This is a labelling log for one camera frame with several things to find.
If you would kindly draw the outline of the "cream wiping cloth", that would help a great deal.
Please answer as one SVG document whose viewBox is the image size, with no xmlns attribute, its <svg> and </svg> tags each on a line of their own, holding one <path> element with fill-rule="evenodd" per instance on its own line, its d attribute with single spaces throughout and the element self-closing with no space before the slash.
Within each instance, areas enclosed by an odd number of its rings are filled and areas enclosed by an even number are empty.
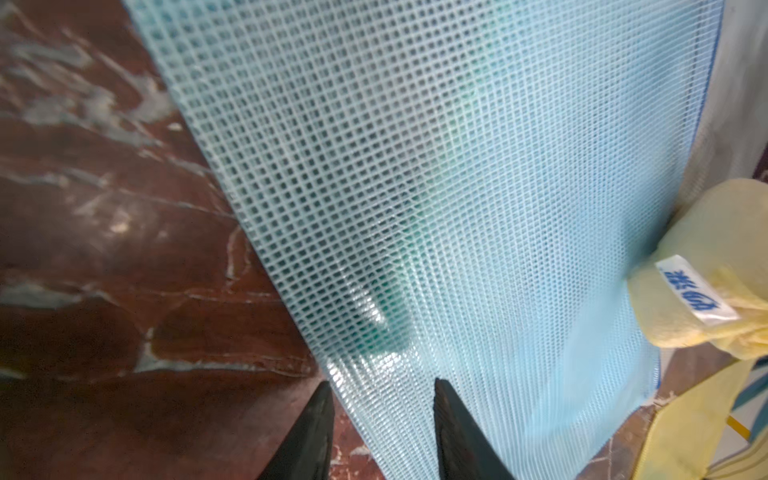
<svg viewBox="0 0 768 480">
<path fill-rule="evenodd" d="M 676 215 L 628 279 L 646 339 L 662 348 L 710 343 L 741 360 L 767 353 L 767 186 L 734 179 Z"/>
</svg>

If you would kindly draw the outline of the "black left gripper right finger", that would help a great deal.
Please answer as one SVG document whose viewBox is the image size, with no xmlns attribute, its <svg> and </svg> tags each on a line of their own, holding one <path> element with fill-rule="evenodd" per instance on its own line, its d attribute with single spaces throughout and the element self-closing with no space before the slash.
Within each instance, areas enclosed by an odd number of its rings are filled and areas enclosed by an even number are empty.
<svg viewBox="0 0 768 480">
<path fill-rule="evenodd" d="M 514 480 L 447 380 L 435 379 L 433 412 L 440 479 Z"/>
</svg>

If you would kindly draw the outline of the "yellow mesh document bag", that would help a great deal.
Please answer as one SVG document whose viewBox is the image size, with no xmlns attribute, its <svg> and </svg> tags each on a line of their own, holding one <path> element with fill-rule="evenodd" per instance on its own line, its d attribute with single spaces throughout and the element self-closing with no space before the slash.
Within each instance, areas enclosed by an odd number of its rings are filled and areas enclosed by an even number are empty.
<svg viewBox="0 0 768 480">
<path fill-rule="evenodd" d="M 633 477 L 703 479 L 754 364 L 737 361 L 662 408 L 648 430 Z"/>
</svg>

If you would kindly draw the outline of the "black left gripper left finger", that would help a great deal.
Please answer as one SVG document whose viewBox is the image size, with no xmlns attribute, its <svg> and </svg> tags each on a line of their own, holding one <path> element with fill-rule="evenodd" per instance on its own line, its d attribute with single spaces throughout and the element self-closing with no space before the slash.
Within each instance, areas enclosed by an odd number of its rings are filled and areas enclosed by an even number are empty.
<svg viewBox="0 0 768 480">
<path fill-rule="evenodd" d="M 322 381 L 258 480 L 328 479 L 334 418 L 332 389 L 328 381 Z"/>
</svg>

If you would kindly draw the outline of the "white blue-edged mesh document bag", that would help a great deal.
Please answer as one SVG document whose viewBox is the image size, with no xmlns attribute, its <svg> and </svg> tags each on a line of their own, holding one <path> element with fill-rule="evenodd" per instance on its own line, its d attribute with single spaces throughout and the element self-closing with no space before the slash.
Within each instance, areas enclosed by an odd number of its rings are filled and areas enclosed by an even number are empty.
<svg viewBox="0 0 768 480">
<path fill-rule="evenodd" d="M 519 479 L 576 477 L 657 389 L 626 279 L 722 2 L 126 7 L 385 477 L 437 477 L 439 378 Z"/>
</svg>

